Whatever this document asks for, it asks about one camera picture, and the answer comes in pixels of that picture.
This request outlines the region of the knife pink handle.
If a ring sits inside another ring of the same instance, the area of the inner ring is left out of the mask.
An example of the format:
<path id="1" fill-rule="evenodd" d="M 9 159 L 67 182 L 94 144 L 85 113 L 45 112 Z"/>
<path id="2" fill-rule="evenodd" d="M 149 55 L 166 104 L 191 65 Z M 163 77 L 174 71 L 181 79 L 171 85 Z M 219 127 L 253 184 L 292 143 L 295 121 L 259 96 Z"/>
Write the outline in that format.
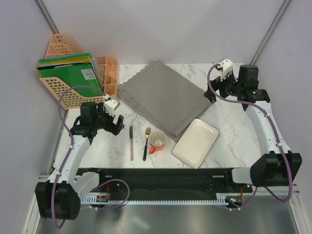
<path id="1" fill-rule="evenodd" d="M 130 160 L 134 161 L 133 126 L 129 127 L 129 138 L 130 138 Z"/>

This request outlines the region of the gold fork green handle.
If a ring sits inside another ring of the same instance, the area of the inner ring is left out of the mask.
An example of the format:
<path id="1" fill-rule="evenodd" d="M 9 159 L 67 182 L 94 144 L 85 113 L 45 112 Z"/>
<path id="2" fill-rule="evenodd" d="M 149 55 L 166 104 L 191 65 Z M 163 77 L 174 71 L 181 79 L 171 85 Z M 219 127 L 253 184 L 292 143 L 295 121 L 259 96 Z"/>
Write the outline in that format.
<path id="1" fill-rule="evenodd" d="M 148 146 L 148 138 L 149 138 L 150 133 L 151 133 L 151 127 L 147 127 L 145 131 L 146 141 L 145 141 L 144 152 L 143 152 L 143 161 L 145 161 L 147 157 L 147 146 Z"/>

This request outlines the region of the grey placemat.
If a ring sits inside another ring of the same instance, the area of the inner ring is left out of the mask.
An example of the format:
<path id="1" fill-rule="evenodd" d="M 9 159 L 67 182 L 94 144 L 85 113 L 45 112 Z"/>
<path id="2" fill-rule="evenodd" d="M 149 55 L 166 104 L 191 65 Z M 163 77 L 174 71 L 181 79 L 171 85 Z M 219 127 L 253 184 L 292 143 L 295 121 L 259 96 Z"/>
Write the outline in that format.
<path id="1" fill-rule="evenodd" d="M 120 84 L 118 96 L 175 142 L 211 105 L 201 88 L 161 61 Z"/>

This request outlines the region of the orange mug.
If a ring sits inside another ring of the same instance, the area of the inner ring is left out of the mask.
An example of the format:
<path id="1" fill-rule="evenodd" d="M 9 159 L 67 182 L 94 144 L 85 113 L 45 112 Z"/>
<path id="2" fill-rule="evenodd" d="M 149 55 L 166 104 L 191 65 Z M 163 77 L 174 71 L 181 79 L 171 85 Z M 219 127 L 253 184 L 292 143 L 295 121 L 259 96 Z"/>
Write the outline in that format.
<path id="1" fill-rule="evenodd" d="M 151 145 L 151 148 L 149 150 L 149 154 L 153 154 L 156 151 L 160 151 L 165 147 L 166 144 L 166 135 L 161 130 L 155 130 L 150 133 L 149 136 L 149 143 Z"/>

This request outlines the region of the white rectangular plate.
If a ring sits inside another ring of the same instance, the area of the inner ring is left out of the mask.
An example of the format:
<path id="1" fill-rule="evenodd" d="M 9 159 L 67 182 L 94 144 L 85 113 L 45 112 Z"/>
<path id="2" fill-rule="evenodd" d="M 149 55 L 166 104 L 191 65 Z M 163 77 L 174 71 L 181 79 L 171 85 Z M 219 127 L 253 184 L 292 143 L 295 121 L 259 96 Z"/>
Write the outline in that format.
<path id="1" fill-rule="evenodd" d="M 194 119 L 172 150 L 172 154 L 191 168 L 198 169 L 210 151 L 219 131 L 210 124 Z"/>

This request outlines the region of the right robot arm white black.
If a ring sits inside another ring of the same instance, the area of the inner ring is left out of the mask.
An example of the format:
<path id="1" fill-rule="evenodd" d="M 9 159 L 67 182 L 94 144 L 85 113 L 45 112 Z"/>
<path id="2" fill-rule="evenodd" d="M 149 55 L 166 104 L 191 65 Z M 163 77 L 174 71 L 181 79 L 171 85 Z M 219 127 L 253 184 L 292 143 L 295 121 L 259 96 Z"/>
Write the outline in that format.
<path id="1" fill-rule="evenodd" d="M 213 69 L 218 70 L 220 76 L 210 80 Z M 261 152 L 261 157 L 251 167 L 234 168 L 232 175 L 223 179 L 224 188 L 234 192 L 241 184 L 250 184 L 263 187 L 273 195 L 271 187 L 287 186 L 287 197 L 281 199 L 287 202 L 292 196 L 293 181 L 302 164 L 302 157 L 292 152 L 278 129 L 270 97 L 266 90 L 258 87 L 258 67 L 241 65 L 238 77 L 235 77 L 233 64 L 226 59 L 213 65 L 208 73 L 208 89 L 204 97 L 211 103 L 219 98 L 240 104 L 253 124 Z"/>

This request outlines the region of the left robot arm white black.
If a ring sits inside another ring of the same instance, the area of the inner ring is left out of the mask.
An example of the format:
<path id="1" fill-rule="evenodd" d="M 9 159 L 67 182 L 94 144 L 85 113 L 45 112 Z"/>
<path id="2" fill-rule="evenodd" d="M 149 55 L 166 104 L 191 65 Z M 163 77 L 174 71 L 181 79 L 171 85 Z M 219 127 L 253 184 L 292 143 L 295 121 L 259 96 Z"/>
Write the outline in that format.
<path id="1" fill-rule="evenodd" d="M 124 128 L 123 116 L 114 123 L 120 102 L 111 98 L 105 102 L 85 102 L 80 115 L 69 130 L 70 140 L 60 162 L 45 182 L 38 182 L 35 194 L 42 218 L 74 220 L 81 201 L 94 189 L 105 190 L 106 178 L 95 172 L 85 172 L 75 179 L 78 168 L 99 130 L 117 136 Z"/>

